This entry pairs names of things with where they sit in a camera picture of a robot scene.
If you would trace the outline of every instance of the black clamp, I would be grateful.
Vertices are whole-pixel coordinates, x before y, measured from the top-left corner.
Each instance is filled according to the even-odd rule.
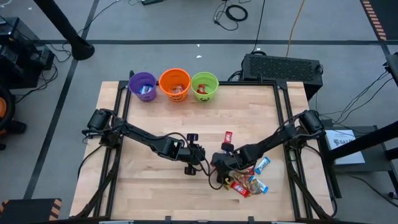
[[[167,215],[164,217],[164,223],[165,224],[172,224],[172,217],[170,215]]]
[[[254,217],[248,217],[248,224],[255,224]]]

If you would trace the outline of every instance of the red candy wrapper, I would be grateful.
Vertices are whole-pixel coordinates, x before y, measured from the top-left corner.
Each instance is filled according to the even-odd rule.
[[[199,85],[199,89],[197,90],[197,93],[199,94],[207,94],[207,92],[205,91],[205,86],[203,84]]]
[[[226,131],[225,137],[224,137],[224,142],[231,143],[231,141],[232,141],[232,132]]]
[[[248,197],[250,191],[246,190],[242,185],[238,184],[237,182],[232,182],[231,187],[239,192],[239,194],[243,195],[243,197]]]

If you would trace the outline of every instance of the wooden tabletop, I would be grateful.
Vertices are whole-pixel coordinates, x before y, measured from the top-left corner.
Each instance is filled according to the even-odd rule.
[[[117,87],[117,82],[103,82],[97,108],[113,109]],[[303,84],[288,83],[288,87],[293,114],[308,109]],[[287,119],[281,91],[280,97]],[[150,103],[132,95],[127,121],[155,135],[198,133],[198,143],[205,148],[209,161],[214,152],[221,152],[225,131],[233,132],[232,143],[237,148],[270,136],[279,126],[271,86],[220,86],[213,101],[206,103],[197,102],[192,94],[181,103],[173,103],[159,89],[157,98]],[[88,141],[85,156],[98,147],[98,141]],[[316,141],[308,144],[317,149]],[[83,166],[70,215],[76,215],[98,188],[104,152],[97,152]],[[248,216],[254,216],[256,221],[294,220],[283,147],[275,147],[265,156],[271,163],[257,178],[269,186],[268,193],[243,198],[234,190],[211,189],[202,172],[185,175],[186,164],[160,158],[147,146],[124,138],[111,218],[164,220],[170,215],[173,220],[247,221]],[[321,159],[303,149],[302,161],[309,191],[332,214]],[[217,186],[215,178],[216,175],[211,182]],[[298,189],[297,192],[304,217],[302,195]],[[101,214],[108,191],[103,197]]]

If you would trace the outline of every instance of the candy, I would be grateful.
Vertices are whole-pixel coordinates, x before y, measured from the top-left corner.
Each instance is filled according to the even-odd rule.
[[[146,94],[146,93],[150,92],[152,89],[153,89],[152,85],[143,85],[141,87],[141,89],[139,90],[139,93]]]
[[[261,174],[261,171],[264,169],[266,165],[268,165],[271,162],[271,160],[268,159],[268,157],[265,157],[259,165],[254,169],[256,173]]]
[[[176,93],[181,93],[184,91],[184,86],[183,85],[175,85],[173,88],[170,90],[171,93],[176,94]]]
[[[248,197],[250,192],[246,190],[242,185],[238,184],[237,182],[232,182],[231,187],[239,192],[243,197]]]
[[[260,189],[263,194],[267,193],[267,191],[268,191],[267,185],[265,185],[263,182],[261,182],[259,179],[257,179],[255,176],[252,175],[249,179],[249,182],[253,182],[253,181],[256,181],[259,184]]]
[[[225,132],[225,137],[224,137],[224,142],[231,143],[231,141],[232,141],[232,132],[231,131],[226,131]]]
[[[203,85],[203,84],[199,85],[197,93],[199,93],[199,94],[207,94],[207,92],[205,92],[205,88],[206,88],[205,85]]]
[[[251,182],[248,183],[248,190],[252,193],[252,194],[261,194],[262,190],[260,188],[260,184],[258,183],[258,181],[256,179],[252,180]]]

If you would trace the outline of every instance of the concrete floor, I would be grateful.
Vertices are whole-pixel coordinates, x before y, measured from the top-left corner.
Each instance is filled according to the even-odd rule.
[[[97,14],[113,0],[56,2],[74,28],[80,30],[85,26],[93,6]],[[253,45],[237,44],[233,40],[256,38],[262,1],[243,5],[249,17],[240,22],[239,29],[234,32],[225,31],[213,23],[213,13],[219,3],[216,0],[167,0],[150,6],[136,4],[133,7],[127,0],[120,0],[98,16],[89,29],[88,40],[193,40],[195,44],[159,41],[140,45],[132,41],[130,44],[110,45],[105,41],[95,45],[96,52],[88,60],[76,62],[70,59],[65,63],[55,63],[59,70],[58,78],[46,90],[31,94],[17,105],[16,118],[29,127],[23,135],[4,139],[7,150],[0,152],[0,201],[24,197],[53,120],[56,128],[32,196],[61,198],[61,218],[68,217],[76,187],[77,169],[85,150],[80,131],[92,115],[101,82],[127,80],[130,70],[148,71],[159,77],[166,69],[181,67],[191,74],[204,70],[212,72],[219,80],[226,80],[238,70],[244,54],[250,52]],[[300,3],[299,0],[267,0],[259,39],[269,40],[269,43],[287,40]],[[43,40],[63,39],[32,1],[14,0],[5,8],[0,8],[0,14],[4,17],[20,17]],[[226,19],[220,22],[225,26],[234,26]],[[377,37],[359,0],[307,0],[293,39],[329,41],[322,45],[317,41],[308,41],[308,45],[293,45],[289,54],[290,57],[319,60],[323,64],[324,86],[318,92],[318,110],[321,113],[343,109],[352,97],[384,71],[382,48],[364,44],[367,40],[377,40]],[[216,40],[224,40],[225,44],[211,44]],[[364,42],[350,42],[352,45],[348,45],[336,40]],[[287,49],[284,44],[260,44],[257,47],[275,56],[284,56]],[[389,45],[388,48],[391,53],[398,51],[396,45]],[[363,101],[380,85],[363,96]],[[57,111],[61,91],[67,87],[68,93],[62,110],[59,110],[59,119],[54,120],[53,114]],[[381,128],[396,121],[397,95],[395,83],[389,82],[369,104],[354,112],[344,124],[375,124]],[[314,100],[310,101],[310,107],[315,109]],[[387,148],[396,147],[397,142],[390,141],[386,145]],[[386,173],[361,176],[381,192],[392,190]],[[338,180],[343,194],[343,198],[337,200],[339,219],[393,223],[398,218],[398,215],[394,215],[396,208],[363,183],[345,176],[339,176]]]

